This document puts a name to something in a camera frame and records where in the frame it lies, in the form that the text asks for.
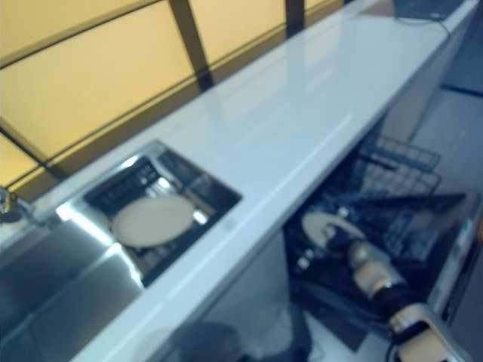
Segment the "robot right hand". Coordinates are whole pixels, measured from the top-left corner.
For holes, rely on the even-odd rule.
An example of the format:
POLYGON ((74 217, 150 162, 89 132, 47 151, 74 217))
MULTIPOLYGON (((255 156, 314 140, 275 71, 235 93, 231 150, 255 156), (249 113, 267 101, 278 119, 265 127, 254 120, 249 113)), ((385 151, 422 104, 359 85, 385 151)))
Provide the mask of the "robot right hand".
POLYGON ((334 224, 326 226, 323 235, 327 238, 325 253, 336 259, 344 259, 355 242, 365 239, 364 235, 356 235, 334 224))

